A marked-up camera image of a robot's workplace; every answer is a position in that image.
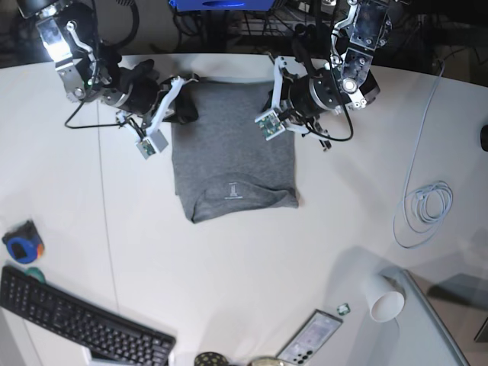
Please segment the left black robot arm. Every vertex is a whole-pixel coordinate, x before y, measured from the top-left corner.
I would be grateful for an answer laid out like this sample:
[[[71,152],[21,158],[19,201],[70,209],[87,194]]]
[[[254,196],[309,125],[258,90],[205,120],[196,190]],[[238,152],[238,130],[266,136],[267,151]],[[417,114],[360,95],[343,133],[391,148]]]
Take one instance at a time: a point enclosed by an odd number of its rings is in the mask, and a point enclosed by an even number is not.
[[[268,103],[255,118],[266,140],[289,131],[311,136],[329,149],[335,137],[322,128],[322,114],[359,111],[371,104],[380,88],[370,71],[374,53],[386,45],[393,25],[388,1],[349,1],[348,13],[329,25],[329,55],[316,68],[309,51],[292,41],[296,63],[303,76],[292,74],[282,56],[272,57],[274,84]]]

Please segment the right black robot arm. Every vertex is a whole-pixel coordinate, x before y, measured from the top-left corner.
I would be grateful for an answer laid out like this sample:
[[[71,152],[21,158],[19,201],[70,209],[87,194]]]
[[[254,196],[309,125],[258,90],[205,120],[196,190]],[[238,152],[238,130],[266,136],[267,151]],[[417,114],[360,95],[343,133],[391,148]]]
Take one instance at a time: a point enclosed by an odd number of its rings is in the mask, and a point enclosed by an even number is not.
[[[173,76],[161,82],[153,59],[131,69],[120,66],[119,49],[126,43],[107,44],[100,38],[95,3],[19,1],[17,5],[21,16],[34,22],[69,100],[80,105],[100,101],[117,109],[116,125],[127,125],[142,137],[161,122],[197,120],[197,108],[185,86],[198,82],[198,76]]]

